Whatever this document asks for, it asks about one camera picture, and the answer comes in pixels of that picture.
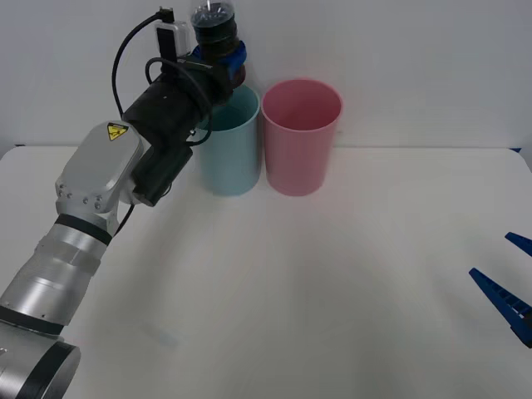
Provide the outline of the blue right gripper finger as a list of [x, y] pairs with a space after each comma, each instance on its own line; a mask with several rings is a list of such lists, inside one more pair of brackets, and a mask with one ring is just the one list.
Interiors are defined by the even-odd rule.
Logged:
[[500, 315], [510, 325], [515, 336], [531, 348], [531, 306], [501, 287], [476, 268], [469, 275], [483, 294], [490, 300]]
[[532, 240], [521, 235], [509, 232], [505, 238], [512, 244], [523, 250], [526, 254], [532, 254]]

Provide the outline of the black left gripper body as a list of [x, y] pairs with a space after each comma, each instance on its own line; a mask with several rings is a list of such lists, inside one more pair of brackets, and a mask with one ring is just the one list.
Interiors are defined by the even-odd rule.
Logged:
[[179, 64], [194, 78], [212, 105], [222, 105], [232, 96], [233, 87], [225, 66], [196, 57], [180, 57]]

